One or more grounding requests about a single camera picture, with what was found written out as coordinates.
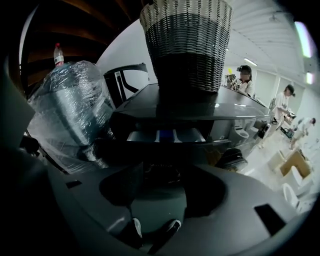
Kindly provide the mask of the open cardboard box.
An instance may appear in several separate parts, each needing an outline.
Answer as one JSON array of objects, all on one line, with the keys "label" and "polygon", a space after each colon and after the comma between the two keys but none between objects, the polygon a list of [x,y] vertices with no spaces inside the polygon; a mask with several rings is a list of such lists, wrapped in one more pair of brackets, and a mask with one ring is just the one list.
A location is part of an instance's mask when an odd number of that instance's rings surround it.
[{"label": "open cardboard box", "polygon": [[311,165],[307,162],[307,158],[300,149],[291,152],[285,162],[280,166],[282,175],[287,175],[292,167],[297,169],[303,179],[311,174]]}]

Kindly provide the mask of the person's right shoe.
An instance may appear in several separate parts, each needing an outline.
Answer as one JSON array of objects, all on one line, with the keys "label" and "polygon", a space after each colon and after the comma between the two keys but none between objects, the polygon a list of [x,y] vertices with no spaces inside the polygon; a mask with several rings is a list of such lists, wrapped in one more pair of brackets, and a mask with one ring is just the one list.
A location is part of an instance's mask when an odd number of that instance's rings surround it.
[{"label": "person's right shoe", "polygon": [[172,237],[175,233],[179,231],[181,226],[182,223],[179,219],[172,219],[162,227],[162,234],[165,236]]}]

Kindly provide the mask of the dark grey washing machine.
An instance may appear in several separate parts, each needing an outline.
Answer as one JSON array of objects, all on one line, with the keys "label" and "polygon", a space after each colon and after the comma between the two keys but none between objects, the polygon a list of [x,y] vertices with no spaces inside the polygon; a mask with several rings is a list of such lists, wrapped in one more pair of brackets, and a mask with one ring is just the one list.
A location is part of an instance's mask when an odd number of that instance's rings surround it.
[{"label": "dark grey washing machine", "polygon": [[[153,165],[205,164],[237,172],[269,133],[274,115],[260,102],[221,87],[216,93],[165,93],[147,85],[112,114],[116,142],[129,156]],[[206,142],[127,141],[134,131],[198,129]]]}]

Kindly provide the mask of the white waste bin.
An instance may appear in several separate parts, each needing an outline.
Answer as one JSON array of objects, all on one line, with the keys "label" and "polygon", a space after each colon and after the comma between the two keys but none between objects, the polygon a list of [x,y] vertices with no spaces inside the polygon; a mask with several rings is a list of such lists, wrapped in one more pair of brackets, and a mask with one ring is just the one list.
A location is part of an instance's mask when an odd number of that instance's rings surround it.
[{"label": "white waste bin", "polygon": [[273,173],[276,173],[276,169],[282,165],[285,160],[286,158],[284,153],[281,150],[277,150],[268,160],[267,165]]}]

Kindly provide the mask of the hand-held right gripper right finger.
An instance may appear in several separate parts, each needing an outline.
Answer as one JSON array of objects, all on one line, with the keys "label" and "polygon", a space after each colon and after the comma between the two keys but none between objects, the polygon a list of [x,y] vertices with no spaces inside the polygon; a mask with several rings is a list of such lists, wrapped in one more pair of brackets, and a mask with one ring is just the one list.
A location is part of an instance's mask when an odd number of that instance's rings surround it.
[{"label": "hand-held right gripper right finger", "polygon": [[180,174],[186,209],[176,253],[285,253],[308,216],[245,175],[204,164]]}]

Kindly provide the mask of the woven two-tone laundry basket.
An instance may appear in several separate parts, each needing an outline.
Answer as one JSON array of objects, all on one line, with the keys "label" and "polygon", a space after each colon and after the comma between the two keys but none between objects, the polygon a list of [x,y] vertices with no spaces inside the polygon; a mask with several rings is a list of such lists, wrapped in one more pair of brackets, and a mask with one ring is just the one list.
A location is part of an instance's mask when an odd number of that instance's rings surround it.
[{"label": "woven two-tone laundry basket", "polygon": [[162,91],[219,90],[232,17],[224,0],[148,0],[139,21]]}]

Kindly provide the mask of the white toilet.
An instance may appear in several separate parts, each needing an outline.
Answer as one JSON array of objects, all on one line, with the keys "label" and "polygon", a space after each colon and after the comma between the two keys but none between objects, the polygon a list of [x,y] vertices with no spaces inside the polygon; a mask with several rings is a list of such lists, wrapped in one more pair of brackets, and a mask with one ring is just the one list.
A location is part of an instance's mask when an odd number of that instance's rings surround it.
[{"label": "white toilet", "polygon": [[284,183],[282,184],[282,192],[283,192],[283,196],[285,198],[285,200],[295,209],[298,208],[300,201],[297,197],[297,195],[295,194],[294,190],[292,189],[292,187],[287,184]]}]

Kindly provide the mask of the plastic-wrapped appliance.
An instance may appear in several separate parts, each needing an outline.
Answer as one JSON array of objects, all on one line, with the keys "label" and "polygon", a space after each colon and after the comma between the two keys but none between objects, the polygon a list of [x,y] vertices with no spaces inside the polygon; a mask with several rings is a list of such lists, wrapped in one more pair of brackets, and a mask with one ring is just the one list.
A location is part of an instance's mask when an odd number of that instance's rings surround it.
[{"label": "plastic-wrapped appliance", "polygon": [[35,111],[27,131],[69,174],[107,168],[96,139],[112,140],[115,105],[98,67],[89,61],[55,67],[30,96]]}]

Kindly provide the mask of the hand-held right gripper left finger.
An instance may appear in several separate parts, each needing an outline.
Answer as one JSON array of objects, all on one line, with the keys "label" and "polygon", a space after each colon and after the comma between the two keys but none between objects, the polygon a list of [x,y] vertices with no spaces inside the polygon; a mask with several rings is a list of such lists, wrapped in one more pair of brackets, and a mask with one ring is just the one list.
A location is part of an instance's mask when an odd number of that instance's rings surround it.
[{"label": "hand-held right gripper left finger", "polygon": [[48,167],[56,203],[81,251],[131,251],[118,235],[131,221],[130,205],[143,182],[143,165],[64,175]]}]

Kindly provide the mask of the person's shoe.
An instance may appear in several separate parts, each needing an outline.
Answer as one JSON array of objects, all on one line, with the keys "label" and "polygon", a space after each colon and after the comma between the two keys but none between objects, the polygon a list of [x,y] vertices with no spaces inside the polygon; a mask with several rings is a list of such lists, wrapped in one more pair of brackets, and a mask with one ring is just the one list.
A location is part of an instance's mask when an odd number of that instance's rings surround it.
[{"label": "person's shoe", "polygon": [[141,222],[139,221],[138,218],[134,217],[132,219],[132,223],[133,223],[133,229],[134,229],[134,232],[137,234],[137,236],[142,239],[143,236],[142,236],[142,231],[141,231]]},{"label": "person's shoe", "polygon": [[179,231],[181,226],[182,223],[179,219],[172,219],[162,227],[162,234],[165,236],[172,237],[175,233]]}]

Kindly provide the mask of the person's left shoe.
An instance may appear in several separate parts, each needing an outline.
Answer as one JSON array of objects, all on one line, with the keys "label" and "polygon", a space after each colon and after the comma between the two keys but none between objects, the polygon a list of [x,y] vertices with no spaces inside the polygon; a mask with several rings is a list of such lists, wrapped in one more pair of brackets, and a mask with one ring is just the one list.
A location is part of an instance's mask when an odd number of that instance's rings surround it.
[{"label": "person's left shoe", "polygon": [[134,217],[132,219],[132,223],[133,223],[133,229],[134,229],[134,232],[137,234],[137,236],[142,239],[143,236],[142,236],[142,231],[141,231],[141,222],[139,221],[138,218]]}]

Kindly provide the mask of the clear water bottle red label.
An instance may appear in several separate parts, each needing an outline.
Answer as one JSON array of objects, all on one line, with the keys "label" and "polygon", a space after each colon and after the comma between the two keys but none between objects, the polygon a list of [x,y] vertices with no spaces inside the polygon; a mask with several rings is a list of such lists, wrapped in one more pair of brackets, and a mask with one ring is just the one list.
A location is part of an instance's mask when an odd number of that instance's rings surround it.
[{"label": "clear water bottle red label", "polygon": [[55,44],[54,52],[54,64],[56,67],[62,66],[64,64],[64,53],[60,47],[60,43]]}]

